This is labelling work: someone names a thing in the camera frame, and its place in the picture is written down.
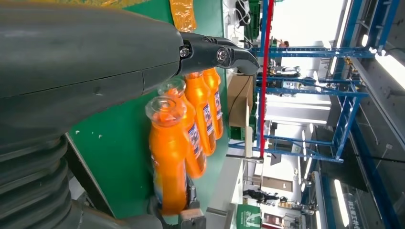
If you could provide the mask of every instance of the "orange bottle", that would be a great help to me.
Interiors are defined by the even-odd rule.
[[[195,124],[195,109],[184,95],[186,83],[178,78],[173,78],[158,87],[159,95],[170,95],[180,98],[185,106],[186,113],[181,119],[181,124],[190,138],[190,150],[186,155],[187,173],[191,178],[200,178],[207,167],[206,155],[200,142],[200,134]]]
[[[187,75],[186,84],[185,94],[196,111],[195,121],[200,131],[201,144],[204,153],[210,156],[214,153],[216,147],[212,115],[208,104],[210,88],[205,84],[200,73]]]
[[[162,215],[179,214],[187,205],[185,157],[190,144],[181,119],[184,103],[175,97],[158,96],[146,105],[152,121],[149,148],[154,167],[155,194],[162,206]]]
[[[210,104],[211,114],[213,114],[215,138],[218,140],[224,133],[221,101],[219,99],[219,84],[221,83],[221,78],[219,77],[215,68],[204,70],[202,73],[205,83],[211,90],[211,95],[208,98],[208,103]]]

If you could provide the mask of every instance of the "bottle cap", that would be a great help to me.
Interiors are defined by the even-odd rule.
[[[158,96],[146,104],[145,111],[152,122],[162,127],[170,127],[183,118],[186,106],[179,98]]]
[[[201,72],[190,73],[190,74],[186,75],[186,80],[195,79],[195,78],[198,78],[200,76],[202,76]]]
[[[186,83],[184,80],[173,78],[170,79],[158,87],[159,95],[171,95],[175,97],[180,97],[184,94],[186,89]]]

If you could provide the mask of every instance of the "cardboard box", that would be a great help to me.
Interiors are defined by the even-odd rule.
[[[253,82],[254,76],[236,75],[231,76],[228,86],[228,114],[229,126],[245,127],[249,125],[246,114],[250,115],[253,105]]]

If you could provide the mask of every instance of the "red pole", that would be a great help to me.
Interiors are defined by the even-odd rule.
[[[264,46],[264,58],[263,58],[263,77],[262,77],[262,91],[260,96],[260,157],[263,158],[265,151],[265,106],[266,106],[266,78],[267,78],[267,62],[268,62],[268,49],[270,41],[270,27],[271,18],[273,17],[274,0],[269,0],[267,7],[267,20],[266,20],[266,35]]]

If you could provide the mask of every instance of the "green sign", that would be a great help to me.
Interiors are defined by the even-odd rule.
[[[236,211],[237,229],[261,228],[260,208],[252,205],[239,204]]]

